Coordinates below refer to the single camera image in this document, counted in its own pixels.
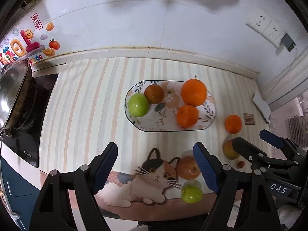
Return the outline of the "black charger plug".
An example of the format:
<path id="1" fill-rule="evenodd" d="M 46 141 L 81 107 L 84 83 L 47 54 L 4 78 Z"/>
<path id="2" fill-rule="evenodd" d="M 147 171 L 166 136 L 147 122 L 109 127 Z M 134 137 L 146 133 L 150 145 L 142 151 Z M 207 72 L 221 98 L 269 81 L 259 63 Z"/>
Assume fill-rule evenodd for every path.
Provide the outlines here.
<path id="1" fill-rule="evenodd" d="M 294 40 L 287 33 L 282 37 L 281 44 L 284 45 L 289 52 L 296 46 Z"/>

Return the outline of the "white wall socket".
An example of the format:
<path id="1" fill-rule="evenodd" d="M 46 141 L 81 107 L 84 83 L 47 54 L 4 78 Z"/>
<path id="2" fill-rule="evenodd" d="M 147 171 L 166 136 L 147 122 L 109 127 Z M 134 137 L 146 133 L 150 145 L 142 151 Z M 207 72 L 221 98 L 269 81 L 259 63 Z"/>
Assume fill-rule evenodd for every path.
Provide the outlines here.
<path id="1" fill-rule="evenodd" d="M 285 32 L 272 20 L 262 33 L 262 36 L 273 46 L 279 48 Z"/>
<path id="2" fill-rule="evenodd" d="M 246 25 L 255 30 L 258 34 L 262 34 L 271 21 L 272 19 L 269 15 L 258 7 L 246 22 Z"/>

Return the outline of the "striped cat table mat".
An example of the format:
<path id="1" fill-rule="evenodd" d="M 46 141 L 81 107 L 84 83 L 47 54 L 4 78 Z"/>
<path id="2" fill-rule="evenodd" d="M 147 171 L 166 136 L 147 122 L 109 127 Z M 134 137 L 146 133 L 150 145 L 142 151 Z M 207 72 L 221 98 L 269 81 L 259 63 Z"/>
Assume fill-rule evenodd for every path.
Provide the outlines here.
<path id="1" fill-rule="evenodd" d="M 209 89 L 208 104 L 213 116 L 202 116 L 192 131 L 168 131 L 167 117 L 159 117 L 153 127 L 146 119 L 125 114 L 125 97 L 136 91 L 143 80 L 160 80 L 171 89 L 166 113 L 180 105 L 174 81 L 201 80 Z M 268 129 L 262 114 L 252 101 L 258 89 L 254 80 L 225 70 L 200 64 L 161 59 L 113 57 L 86 59 L 65 64 L 50 96 L 43 121 L 39 169 L 71 172 L 101 154 L 110 142 L 118 146 L 113 166 L 116 172 L 131 174 L 142 164 L 152 148 L 163 159 L 191 155 L 193 145 L 202 142 L 222 163 L 228 159 L 222 151 L 230 138 L 224 120 L 231 114 L 252 114 L 255 123 L 243 125 L 239 136 L 272 155 L 272 147 L 260 139 Z"/>

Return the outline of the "orange front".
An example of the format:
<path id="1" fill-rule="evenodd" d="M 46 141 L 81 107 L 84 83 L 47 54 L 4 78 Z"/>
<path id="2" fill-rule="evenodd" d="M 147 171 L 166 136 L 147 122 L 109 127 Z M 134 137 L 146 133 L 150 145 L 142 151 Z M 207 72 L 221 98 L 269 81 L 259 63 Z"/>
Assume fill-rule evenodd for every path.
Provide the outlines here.
<path id="1" fill-rule="evenodd" d="M 177 124 L 182 128 L 190 128 L 198 121 L 198 110 L 193 105 L 183 105 L 177 112 Z"/>

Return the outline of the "black gas stove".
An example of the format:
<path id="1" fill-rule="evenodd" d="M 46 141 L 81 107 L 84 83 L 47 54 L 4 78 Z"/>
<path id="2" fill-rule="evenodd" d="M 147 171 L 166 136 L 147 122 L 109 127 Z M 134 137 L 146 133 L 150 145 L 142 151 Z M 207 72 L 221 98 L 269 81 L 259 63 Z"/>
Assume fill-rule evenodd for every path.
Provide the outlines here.
<path id="1" fill-rule="evenodd" d="M 21 117 L 4 134 L 3 142 L 19 157 L 37 168 L 46 108 L 58 74 L 32 78 Z"/>

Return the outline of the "brown round fruit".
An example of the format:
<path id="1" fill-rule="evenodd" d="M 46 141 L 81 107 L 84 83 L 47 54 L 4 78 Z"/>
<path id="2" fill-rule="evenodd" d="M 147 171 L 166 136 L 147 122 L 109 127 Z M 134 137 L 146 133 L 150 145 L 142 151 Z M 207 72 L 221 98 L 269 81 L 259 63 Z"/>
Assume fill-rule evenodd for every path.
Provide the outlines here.
<path id="1" fill-rule="evenodd" d="M 150 104 L 159 104 L 164 97 L 164 91 L 159 85 L 149 85 L 144 91 L 144 96 Z"/>

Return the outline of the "reddish brown apple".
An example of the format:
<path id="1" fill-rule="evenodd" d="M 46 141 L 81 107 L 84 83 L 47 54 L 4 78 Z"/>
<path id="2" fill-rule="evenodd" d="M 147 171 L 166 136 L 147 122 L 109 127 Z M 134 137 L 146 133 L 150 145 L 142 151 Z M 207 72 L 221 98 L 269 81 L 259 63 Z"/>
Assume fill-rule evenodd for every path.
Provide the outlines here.
<path id="1" fill-rule="evenodd" d="M 193 156 L 186 156 L 178 162 L 177 173 L 185 180 L 192 180 L 200 175 L 200 169 Z"/>

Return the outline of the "brown green apple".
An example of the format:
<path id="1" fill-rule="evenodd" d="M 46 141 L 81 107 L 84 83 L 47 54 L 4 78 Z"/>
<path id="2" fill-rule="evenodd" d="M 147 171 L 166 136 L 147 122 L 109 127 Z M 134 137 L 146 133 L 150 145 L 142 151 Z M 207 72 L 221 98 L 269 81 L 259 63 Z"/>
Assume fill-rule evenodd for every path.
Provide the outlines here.
<path id="1" fill-rule="evenodd" d="M 222 146 L 222 150 L 224 155 L 230 160 L 237 159 L 240 156 L 239 153 L 233 149 L 233 139 L 226 141 Z"/>

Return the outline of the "small orange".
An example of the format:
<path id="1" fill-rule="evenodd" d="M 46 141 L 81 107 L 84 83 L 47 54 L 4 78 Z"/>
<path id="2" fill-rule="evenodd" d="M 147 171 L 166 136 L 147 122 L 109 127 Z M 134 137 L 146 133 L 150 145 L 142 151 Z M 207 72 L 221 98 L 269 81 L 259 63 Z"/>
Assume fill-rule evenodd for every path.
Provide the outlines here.
<path id="1" fill-rule="evenodd" d="M 242 121 L 238 115 L 230 115 L 224 121 L 226 131 L 232 135 L 237 134 L 242 129 Z"/>

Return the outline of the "steel wok with lid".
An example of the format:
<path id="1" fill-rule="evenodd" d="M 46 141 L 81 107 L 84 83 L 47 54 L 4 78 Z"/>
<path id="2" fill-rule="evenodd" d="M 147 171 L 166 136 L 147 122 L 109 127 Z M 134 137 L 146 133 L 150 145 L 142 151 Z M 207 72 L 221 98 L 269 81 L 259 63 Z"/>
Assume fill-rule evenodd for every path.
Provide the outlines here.
<path id="1" fill-rule="evenodd" d="M 1 132 L 21 117 L 30 90 L 32 69 L 27 59 L 6 64 L 1 70 Z"/>

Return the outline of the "cherry tomato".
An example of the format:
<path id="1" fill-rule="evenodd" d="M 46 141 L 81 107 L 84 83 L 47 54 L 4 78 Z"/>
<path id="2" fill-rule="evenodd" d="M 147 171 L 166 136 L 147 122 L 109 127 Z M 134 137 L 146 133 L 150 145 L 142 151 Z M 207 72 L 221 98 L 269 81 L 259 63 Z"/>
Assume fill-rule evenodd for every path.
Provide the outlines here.
<path id="1" fill-rule="evenodd" d="M 244 161 L 238 161 L 237 168 L 242 169 L 244 166 L 245 166 L 245 162 Z"/>

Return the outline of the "large orange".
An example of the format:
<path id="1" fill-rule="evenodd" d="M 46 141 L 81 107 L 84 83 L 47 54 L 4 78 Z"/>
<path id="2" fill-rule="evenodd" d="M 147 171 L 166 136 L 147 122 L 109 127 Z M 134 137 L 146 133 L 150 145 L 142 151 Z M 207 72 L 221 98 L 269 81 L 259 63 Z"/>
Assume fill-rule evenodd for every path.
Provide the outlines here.
<path id="1" fill-rule="evenodd" d="M 200 106 L 207 98 L 207 88 L 200 80 L 190 79 L 182 86 L 181 96 L 186 104 Z"/>

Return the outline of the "blue kitchen cabinet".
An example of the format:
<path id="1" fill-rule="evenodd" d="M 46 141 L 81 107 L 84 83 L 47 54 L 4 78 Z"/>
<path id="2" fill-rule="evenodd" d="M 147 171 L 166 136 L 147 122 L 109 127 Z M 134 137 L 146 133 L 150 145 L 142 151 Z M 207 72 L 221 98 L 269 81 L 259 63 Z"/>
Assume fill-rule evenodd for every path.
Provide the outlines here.
<path id="1" fill-rule="evenodd" d="M 17 223 L 21 230 L 29 230 L 40 190 L 19 175 L 2 157 L 1 172 L 9 205 L 12 211 L 20 216 Z"/>

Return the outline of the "colourful wall stickers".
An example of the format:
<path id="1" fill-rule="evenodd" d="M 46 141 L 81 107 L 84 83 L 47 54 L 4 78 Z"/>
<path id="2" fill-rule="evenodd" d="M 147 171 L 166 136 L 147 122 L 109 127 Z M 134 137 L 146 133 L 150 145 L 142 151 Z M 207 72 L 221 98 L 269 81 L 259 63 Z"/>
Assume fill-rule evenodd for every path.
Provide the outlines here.
<path id="1" fill-rule="evenodd" d="M 1 40 L 1 66 L 12 64 L 18 59 L 28 59 L 30 65 L 33 65 L 54 57 L 61 48 L 54 36 L 54 23 L 45 23 L 39 14 L 32 13 L 24 25 L 15 24 Z"/>

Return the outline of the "white tissue paper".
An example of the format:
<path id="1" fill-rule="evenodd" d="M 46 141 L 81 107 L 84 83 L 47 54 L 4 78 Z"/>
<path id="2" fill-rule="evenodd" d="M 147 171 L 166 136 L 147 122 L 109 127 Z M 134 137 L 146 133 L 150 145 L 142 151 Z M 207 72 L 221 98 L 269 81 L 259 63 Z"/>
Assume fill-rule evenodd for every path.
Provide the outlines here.
<path id="1" fill-rule="evenodd" d="M 270 123 L 270 116 L 271 116 L 271 109 L 267 102 L 265 102 L 261 94 L 259 93 L 258 90 L 255 90 L 253 98 L 252 98 L 253 103 L 256 105 L 256 107 L 259 109 L 261 112 L 263 118 L 265 119 L 266 123 Z"/>

